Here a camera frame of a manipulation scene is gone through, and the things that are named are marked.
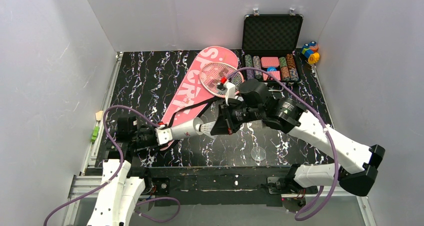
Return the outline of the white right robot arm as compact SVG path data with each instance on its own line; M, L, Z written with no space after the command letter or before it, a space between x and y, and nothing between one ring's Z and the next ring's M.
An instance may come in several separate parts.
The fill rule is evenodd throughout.
M225 101L219 106L211 135L230 135L242 124L260 120L332 156L332 164L292 165L281 181L286 188L336 186L356 196L368 195L386 152L382 146L367 146L348 138L293 98L274 97L265 84L255 79L236 86L223 78L213 88L224 95Z

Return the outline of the white plastic shuttlecock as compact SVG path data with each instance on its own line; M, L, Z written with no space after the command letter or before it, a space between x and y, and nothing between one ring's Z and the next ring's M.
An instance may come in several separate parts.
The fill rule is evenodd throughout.
M214 135L211 134L211 130L212 130L213 126L215 125L215 123L216 123L215 121L212 121L212 122L201 124L200 131L204 135L210 137L211 139L215 139L216 136L214 136Z

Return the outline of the white shuttlecock tube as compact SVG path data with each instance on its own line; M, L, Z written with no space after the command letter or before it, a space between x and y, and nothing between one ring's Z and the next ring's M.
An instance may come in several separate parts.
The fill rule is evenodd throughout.
M203 123L201 118L196 117L187 122L170 127L173 141L202 135L203 133L200 131L200 126Z

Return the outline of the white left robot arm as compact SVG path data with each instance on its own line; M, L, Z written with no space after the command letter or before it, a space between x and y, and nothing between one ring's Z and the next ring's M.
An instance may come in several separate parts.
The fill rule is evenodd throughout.
M127 226L142 192L144 179L127 177L131 164L110 159L103 167L102 183L88 226Z

